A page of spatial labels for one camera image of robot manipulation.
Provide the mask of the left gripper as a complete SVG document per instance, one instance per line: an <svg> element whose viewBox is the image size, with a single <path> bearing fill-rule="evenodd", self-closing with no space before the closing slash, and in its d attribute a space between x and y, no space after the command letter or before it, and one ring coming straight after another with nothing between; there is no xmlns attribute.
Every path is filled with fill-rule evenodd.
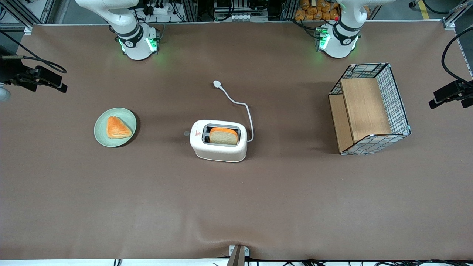
<svg viewBox="0 0 473 266"><path fill-rule="evenodd" d="M473 86L468 81L453 81L434 91L433 96L433 99L429 101L431 109L459 99L462 99L463 108L473 106Z"/></svg>

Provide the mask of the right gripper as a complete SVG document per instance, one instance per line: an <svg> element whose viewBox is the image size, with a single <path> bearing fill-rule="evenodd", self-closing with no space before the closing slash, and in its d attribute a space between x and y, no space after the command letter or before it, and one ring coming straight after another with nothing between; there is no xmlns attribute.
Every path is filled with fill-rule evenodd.
<svg viewBox="0 0 473 266"><path fill-rule="evenodd" d="M5 84L12 86L21 86L29 91L37 91L37 83L44 86L49 86L66 93L68 86L62 82L62 76L46 69L42 66L37 66L33 74L18 74L20 70L20 56L18 55L1 55L0 59L0 101L8 101L11 93L5 88Z"/></svg>

